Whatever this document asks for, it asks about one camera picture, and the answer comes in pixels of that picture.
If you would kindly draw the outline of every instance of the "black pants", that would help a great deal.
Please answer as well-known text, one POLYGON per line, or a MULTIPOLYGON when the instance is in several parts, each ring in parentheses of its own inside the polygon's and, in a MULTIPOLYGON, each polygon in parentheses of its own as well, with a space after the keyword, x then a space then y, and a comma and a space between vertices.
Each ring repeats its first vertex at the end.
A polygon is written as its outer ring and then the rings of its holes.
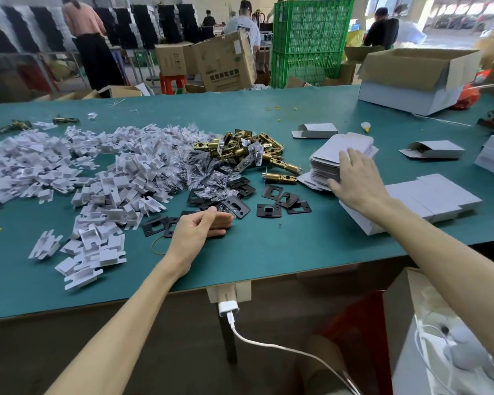
POLYGON ((100 90, 105 86, 124 86, 123 76, 120 74, 104 37, 98 33, 80 35, 75 44, 92 89, 100 90))

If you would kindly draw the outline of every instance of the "white t-shirt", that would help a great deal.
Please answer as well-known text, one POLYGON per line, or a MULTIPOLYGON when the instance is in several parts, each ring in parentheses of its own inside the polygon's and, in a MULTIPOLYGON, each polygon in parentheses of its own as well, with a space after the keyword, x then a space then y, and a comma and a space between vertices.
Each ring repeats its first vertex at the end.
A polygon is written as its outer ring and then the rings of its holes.
POLYGON ((233 32, 237 32, 240 29, 245 29, 249 36, 249 44, 251 45, 251 51, 254 46, 260 45, 260 30, 257 24, 252 19, 245 15, 239 15, 232 17, 229 22, 223 28, 223 34, 228 35, 233 32))

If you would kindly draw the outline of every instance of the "stacked crates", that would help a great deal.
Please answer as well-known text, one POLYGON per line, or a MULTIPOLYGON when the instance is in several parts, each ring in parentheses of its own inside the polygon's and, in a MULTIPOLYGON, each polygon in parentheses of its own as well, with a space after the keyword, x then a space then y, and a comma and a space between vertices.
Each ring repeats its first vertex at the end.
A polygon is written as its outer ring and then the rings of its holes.
POLYGON ((271 86, 292 75, 318 86, 336 79, 342 63, 353 0, 290 0, 274 5, 271 86))

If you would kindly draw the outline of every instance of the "pink shirt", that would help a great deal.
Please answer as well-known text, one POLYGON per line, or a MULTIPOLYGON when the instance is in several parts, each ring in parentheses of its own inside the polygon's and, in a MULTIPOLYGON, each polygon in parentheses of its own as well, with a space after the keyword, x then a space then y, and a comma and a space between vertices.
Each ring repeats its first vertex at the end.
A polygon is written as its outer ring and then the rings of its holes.
POLYGON ((71 2, 66 3, 62 6, 62 15, 69 31, 75 37, 88 33, 106 33, 99 15, 83 2, 80 3, 80 9, 75 8, 71 2))

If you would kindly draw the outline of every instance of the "teal workbench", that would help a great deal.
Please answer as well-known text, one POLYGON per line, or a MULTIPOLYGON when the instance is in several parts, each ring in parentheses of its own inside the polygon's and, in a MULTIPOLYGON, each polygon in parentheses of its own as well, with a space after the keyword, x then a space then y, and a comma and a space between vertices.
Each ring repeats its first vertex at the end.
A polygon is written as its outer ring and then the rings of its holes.
MULTIPOLYGON (((201 130, 225 133, 234 129, 266 132, 284 143, 286 162, 309 168, 309 156, 323 140, 296 140, 291 131, 302 123, 333 122, 340 132, 362 132, 361 122, 370 122, 375 145, 380 149, 376 162, 386 184, 414 180, 417 176, 441 173, 483 199, 476 213, 438 224, 448 234, 467 244, 494 241, 494 174, 473 165, 488 131, 480 126, 466 127, 417 119, 395 111, 357 101, 358 86, 309 87, 255 92, 226 92, 127 98, 109 107, 113 100, 32 102, 0 105, 0 126, 10 119, 49 122, 50 118, 78 117, 81 128, 111 132, 118 126, 145 126, 155 123, 187 125, 201 130), (275 106, 285 110, 274 110, 275 106), (95 121, 88 112, 97 112, 95 121), (461 160, 418 162, 397 150, 418 140, 448 139, 466 149, 461 160)), ((494 98, 483 96, 469 111, 445 111, 440 118, 475 124, 494 110, 494 98)), ((49 131, 60 135, 64 128, 49 131)), ((113 163, 113 155, 99 155, 103 170, 113 163)), ((336 198, 314 192, 301 184, 284 185, 309 202, 313 212, 283 214, 281 219, 257 218, 255 207, 268 203, 261 197, 264 183, 261 172, 250 170, 246 176, 257 192, 245 200, 252 211, 223 239, 204 246, 191 271, 180 279, 173 291, 210 285, 260 279, 348 263, 373 261, 403 255, 399 244, 388 234, 368 237, 344 212, 336 198)), ((82 175, 93 175, 84 171, 82 175)), ((167 204, 169 216, 190 209, 187 193, 178 194, 167 204)), ((141 228, 126 231, 128 262, 107 269, 97 282, 78 291, 64 291, 63 276, 54 266, 66 258, 57 252, 52 258, 27 259, 40 234, 55 230, 66 239, 78 210, 70 204, 72 194, 55 192, 52 202, 39 205, 36 199, 14 199, 0 209, 0 318, 65 307, 87 305, 130 297, 159 260, 151 252, 156 236, 145 238, 141 228)), ((166 250, 170 240, 161 239, 156 249, 166 250)))

